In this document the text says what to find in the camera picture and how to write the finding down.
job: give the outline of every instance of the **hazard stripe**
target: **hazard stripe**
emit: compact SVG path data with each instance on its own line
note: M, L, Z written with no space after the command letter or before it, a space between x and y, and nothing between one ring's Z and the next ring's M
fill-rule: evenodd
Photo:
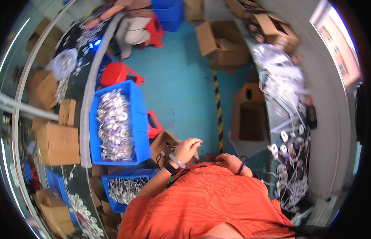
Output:
M213 76L213 88L215 90L216 96L216 107L217 107L217 120L219 124L219 149L220 153L224 153L224 143L223 143L223 118L221 116L221 102L220 102L220 94L219 94L219 85L217 83L217 76L216 71L212 68L212 76Z

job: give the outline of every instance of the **teal floor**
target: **teal floor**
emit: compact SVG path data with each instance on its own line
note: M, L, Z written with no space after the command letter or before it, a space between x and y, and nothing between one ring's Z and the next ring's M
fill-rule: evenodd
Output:
M151 45L140 50L135 47L124 63L145 78L141 89L147 109L156 112L165 130L173 132L180 140L200 138L203 143L198 152L202 159L206 153L218 155L217 108L211 66L208 58L200 55L195 26L183 22L178 32L165 33L163 43L162 48ZM217 71L224 151L234 155L228 138L233 96L247 81L248 70L249 66L242 67L234 75ZM262 167L263 160L256 161L261 162L261 166L256 167Z

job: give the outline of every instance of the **orange shirt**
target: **orange shirt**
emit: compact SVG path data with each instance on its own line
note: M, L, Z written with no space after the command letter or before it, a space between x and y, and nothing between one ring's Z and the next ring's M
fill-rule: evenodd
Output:
M225 222L244 238L291 235L272 224L292 226L281 213L279 202L269 200L267 187L260 180L236 176L205 162L190 167L157 197L133 199L123 216L118 239L197 238Z

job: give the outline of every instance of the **woman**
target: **woman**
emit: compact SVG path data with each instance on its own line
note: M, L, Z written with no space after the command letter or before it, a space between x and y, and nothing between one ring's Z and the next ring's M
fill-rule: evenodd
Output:
M127 9L127 17L124 17L115 38L121 49L121 61L130 57L132 45L148 43L151 38L149 31L145 30L153 16L150 0L116 0L113 7L108 9L100 17L88 24L92 28L100 22L114 16L117 12Z
M182 141L174 152L186 164L202 143ZM166 190L173 160L133 199L123 217L118 238L279 238L292 235L290 221L266 186L234 155L221 154L215 163L180 170Z

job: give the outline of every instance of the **red stool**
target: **red stool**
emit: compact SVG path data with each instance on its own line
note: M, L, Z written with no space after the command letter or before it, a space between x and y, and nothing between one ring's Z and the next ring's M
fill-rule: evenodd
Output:
M158 118L156 117L155 111L147 111L147 115L148 115L148 128L150 130L148 132L148 138L156 138L161 132L163 132L164 129L161 126ZM154 126L151 126L150 117L154 120L157 128L154 128Z
M160 25L159 19L153 14L151 21L147 24L145 30L151 34L149 45L154 44L156 48L163 46L162 38L164 36L163 27ZM144 44L139 44L139 48L143 49Z
M121 62L114 62L108 64L104 69L101 77L101 85L111 86L127 79L133 79L139 87L140 83L144 82L144 78L138 75L128 65Z

